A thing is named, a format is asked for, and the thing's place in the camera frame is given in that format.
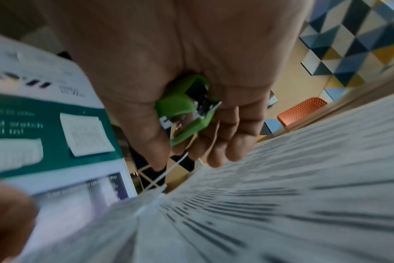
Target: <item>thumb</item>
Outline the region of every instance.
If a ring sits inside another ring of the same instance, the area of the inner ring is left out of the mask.
[[[128,103],[114,112],[129,145],[142,155],[155,171],[162,170],[170,157],[170,143],[161,127],[154,103]]]

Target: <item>paper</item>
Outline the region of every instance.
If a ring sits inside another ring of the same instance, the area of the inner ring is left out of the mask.
[[[61,113],[60,121],[75,157],[115,151],[98,117]]]
[[[0,139],[0,172],[36,164],[42,158],[41,139]]]
[[[149,194],[118,210],[125,227],[110,212],[97,236],[20,262],[394,263],[394,96]]]

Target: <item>hand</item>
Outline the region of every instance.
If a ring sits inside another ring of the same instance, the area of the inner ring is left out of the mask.
[[[0,184],[0,262],[21,253],[37,213],[30,197]]]
[[[155,102],[173,79],[204,75],[222,101],[215,121],[188,148],[210,146],[208,164],[241,160],[262,128],[269,91],[312,0],[39,0],[73,59],[88,75],[129,143],[155,170],[168,137]],[[175,147],[181,154],[190,141]]]

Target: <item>chair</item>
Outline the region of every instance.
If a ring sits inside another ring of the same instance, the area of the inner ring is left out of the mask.
[[[277,119],[285,127],[299,120],[300,118],[318,110],[326,104],[327,102],[325,100],[313,97],[279,114],[277,116]]]

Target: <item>white string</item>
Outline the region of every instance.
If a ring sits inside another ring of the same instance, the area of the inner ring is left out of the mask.
[[[145,187],[145,190],[148,190],[153,185],[156,185],[157,182],[159,182],[161,179],[163,179],[165,176],[167,176],[167,174],[169,172],[171,172],[175,167],[177,167],[177,165],[179,165],[179,163],[181,163],[187,156],[188,156],[188,153],[185,153],[184,156],[181,157],[181,159],[178,162],[176,162],[173,166],[170,167],[170,169],[168,169],[167,171],[163,172],[160,176],[157,177],[157,179],[155,179],[152,183],[150,183],[147,187]]]

